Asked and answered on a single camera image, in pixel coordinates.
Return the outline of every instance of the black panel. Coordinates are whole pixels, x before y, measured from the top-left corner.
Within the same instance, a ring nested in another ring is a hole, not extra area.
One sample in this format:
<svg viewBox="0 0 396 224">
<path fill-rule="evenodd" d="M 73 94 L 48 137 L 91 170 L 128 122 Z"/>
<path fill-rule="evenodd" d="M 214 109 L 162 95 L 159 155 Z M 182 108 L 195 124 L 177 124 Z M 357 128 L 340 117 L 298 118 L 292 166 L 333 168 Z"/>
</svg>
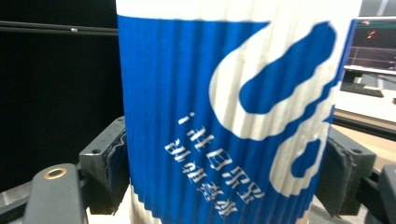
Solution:
<svg viewBox="0 0 396 224">
<path fill-rule="evenodd" d="M 0 21 L 117 27 L 115 0 L 4 0 Z"/>
<path fill-rule="evenodd" d="M 117 36 L 0 32 L 0 191 L 78 162 L 121 95 Z"/>
</svg>

